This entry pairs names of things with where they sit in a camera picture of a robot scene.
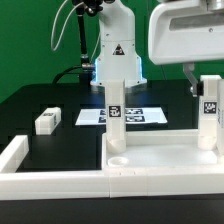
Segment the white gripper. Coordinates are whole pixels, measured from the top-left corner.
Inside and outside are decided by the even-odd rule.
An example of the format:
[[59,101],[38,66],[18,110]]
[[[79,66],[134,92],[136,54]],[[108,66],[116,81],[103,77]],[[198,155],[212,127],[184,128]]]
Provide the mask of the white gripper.
[[224,0],[172,0],[152,12],[148,32],[149,58],[154,64],[184,63],[183,72],[194,97],[204,84],[193,74],[198,62],[224,59]]

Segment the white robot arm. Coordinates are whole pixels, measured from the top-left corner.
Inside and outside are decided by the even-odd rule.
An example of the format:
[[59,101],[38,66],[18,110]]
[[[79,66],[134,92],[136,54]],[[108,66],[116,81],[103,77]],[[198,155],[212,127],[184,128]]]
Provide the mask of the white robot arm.
[[[149,18],[148,54],[156,65],[181,64],[194,96],[203,85],[194,64],[224,59],[224,0],[158,0]],[[135,16],[121,0],[105,0],[99,13],[101,52],[94,85],[123,79],[127,87],[145,82],[135,51]]]

